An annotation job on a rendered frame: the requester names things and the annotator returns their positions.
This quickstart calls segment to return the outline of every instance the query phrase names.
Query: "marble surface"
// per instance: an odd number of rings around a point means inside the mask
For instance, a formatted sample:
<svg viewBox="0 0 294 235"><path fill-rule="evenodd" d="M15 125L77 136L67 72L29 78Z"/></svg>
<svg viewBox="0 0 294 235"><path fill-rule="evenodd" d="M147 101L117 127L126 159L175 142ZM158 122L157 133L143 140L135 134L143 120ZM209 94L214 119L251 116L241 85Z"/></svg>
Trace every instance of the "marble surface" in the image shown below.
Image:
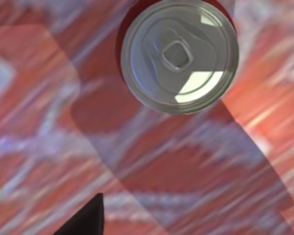
<svg viewBox="0 0 294 235"><path fill-rule="evenodd" d="M97 192L107 235L294 235L294 0L235 2L236 82L189 116L123 83L131 3L0 0L0 235L52 234Z"/></svg>

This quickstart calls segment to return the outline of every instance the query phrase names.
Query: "red and white surface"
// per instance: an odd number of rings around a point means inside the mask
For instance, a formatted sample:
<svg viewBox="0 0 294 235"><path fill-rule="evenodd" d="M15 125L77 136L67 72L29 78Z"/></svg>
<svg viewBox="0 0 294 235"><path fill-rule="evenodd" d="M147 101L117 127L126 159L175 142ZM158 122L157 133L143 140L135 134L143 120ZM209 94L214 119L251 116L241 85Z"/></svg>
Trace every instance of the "red and white surface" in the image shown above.
<svg viewBox="0 0 294 235"><path fill-rule="evenodd" d="M107 235L294 234L294 0L236 1L236 83L191 116L124 85L129 4L0 0L0 235L52 234L97 192Z"/></svg>

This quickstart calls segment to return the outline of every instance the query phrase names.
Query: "can rim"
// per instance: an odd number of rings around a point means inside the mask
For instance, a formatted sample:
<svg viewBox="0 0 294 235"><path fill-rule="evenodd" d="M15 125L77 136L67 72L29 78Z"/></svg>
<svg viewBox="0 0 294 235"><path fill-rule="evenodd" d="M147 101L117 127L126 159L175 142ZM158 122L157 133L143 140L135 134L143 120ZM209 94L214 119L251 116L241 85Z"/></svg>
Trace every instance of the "can rim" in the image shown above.
<svg viewBox="0 0 294 235"><path fill-rule="evenodd" d="M161 8L170 7L174 5L187 5L190 7L201 7L206 12L217 18L218 20L223 20L223 34L224 38L227 40L227 46L229 51L232 53L232 60L228 60L227 66L232 67L233 71L224 71L222 78L218 84L205 96L200 97L199 99L183 103L183 104L162 104L159 101L152 100L150 97L147 97L142 91L139 85L136 82L135 76L133 75L131 65L130 65L130 48L135 37L138 28L140 27L141 22L146 20L154 12L159 11ZM218 101L222 95L225 94L227 89L230 87L232 81L234 80L237 68L239 64L239 44L236 37L236 31L230 20L216 7L213 5L200 1L200 0L170 0L164 1L161 0L141 12L137 18L131 23L125 37L123 39L122 51L121 51L121 70L123 73L123 78L131 93L145 106L157 110L162 113L169 114L192 114L198 112L211 104Z"/></svg>

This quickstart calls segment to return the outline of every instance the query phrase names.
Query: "can lid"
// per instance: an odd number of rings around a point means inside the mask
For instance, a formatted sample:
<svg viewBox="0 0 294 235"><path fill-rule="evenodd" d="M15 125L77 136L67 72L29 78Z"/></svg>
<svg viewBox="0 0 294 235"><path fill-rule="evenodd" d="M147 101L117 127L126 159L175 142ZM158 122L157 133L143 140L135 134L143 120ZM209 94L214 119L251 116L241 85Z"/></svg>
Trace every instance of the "can lid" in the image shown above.
<svg viewBox="0 0 294 235"><path fill-rule="evenodd" d="M225 93L239 61L235 30L200 0L161 0L126 32L122 73L131 92L160 112L199 111Z"/></svg>

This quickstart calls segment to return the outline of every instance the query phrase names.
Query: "black triangular object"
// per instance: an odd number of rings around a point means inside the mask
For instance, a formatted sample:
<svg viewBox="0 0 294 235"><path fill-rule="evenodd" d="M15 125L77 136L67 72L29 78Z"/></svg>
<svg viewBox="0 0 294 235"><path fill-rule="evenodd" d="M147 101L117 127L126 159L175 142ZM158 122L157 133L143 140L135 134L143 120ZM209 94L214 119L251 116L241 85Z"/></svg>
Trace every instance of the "black triangular object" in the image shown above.
<svg viewBox="0 0 294 235"><path fill-rule="evenodd" d="M98 193L53 235L103 235L103 194Z"/></svg>

